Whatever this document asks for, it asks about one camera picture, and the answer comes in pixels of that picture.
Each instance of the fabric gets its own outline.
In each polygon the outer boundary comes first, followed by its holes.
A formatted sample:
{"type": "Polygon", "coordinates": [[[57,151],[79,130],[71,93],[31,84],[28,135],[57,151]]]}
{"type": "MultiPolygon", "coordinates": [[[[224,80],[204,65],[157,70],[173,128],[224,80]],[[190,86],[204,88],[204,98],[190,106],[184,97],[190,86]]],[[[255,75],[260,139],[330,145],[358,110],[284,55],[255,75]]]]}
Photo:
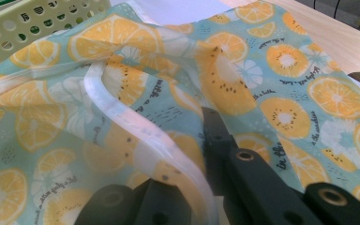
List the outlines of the fabric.
{"type": "Polygon", "coordinates": [[[157,26],[121,4],[0,65],[0,223],[71,224],[97,189],[135,188],[141,172],[213,223],[195,178],[201,106],[290,187],[330,182],[360,200],[360,89],[289,12],[256,2],[157,26]]]}

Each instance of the cloth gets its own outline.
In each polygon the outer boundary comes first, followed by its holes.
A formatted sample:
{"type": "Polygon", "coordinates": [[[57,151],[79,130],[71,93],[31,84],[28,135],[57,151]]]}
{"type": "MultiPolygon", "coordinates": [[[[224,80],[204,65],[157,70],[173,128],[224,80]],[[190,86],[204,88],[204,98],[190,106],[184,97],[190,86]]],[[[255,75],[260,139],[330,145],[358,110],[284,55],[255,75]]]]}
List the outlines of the cloth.
{"type": "Polygon", "coordinates": [[[0,65],[0,223],[70,224],[97,189],[150,176],[214,224],[201,106],[290,187],[360,200],[360,89],[289,12],[158,26],[121,4],[0,65]]]}

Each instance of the wooden surface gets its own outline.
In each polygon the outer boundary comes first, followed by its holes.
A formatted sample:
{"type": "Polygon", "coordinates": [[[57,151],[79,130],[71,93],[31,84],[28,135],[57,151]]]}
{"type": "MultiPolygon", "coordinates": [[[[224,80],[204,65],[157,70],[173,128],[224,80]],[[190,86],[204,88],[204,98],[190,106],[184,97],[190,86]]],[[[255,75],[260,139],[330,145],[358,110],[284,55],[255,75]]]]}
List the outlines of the wooden surface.
{"type": "MultiPolygon", "coordinates": [[[[230,7],[253,0],[220,0],[230,7]]],[[[265,0],[291,12],[309,36],[328,53],[346,73],[360,72],[360,31],[336,21],[294,0],[265,0]]]]}

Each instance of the basket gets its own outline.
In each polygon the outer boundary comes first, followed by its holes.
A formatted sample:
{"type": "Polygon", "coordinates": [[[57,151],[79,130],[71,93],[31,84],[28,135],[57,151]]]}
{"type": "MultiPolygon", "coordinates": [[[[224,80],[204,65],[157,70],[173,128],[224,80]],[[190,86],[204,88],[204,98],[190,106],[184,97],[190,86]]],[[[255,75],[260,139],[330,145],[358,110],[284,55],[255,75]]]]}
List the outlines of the basket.
{"type": "Polygon", "coordinates": [[[0,63],[31,42],[110,6],[109,0],[23,0],[0,11],[0,63]]]}

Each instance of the green plastic basket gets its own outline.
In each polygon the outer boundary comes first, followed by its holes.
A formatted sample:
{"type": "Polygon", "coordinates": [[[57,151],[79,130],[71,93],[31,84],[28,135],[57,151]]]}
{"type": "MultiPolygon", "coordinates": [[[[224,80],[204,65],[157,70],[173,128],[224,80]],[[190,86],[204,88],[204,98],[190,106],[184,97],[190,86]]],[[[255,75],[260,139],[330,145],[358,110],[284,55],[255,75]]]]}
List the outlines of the green plastic basket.
{"type": "Polygon", "coordinates": [[[0,63],[33,41],[69,29],[110,6],[109,0],[23,0],[0,11],[0,63]]]}

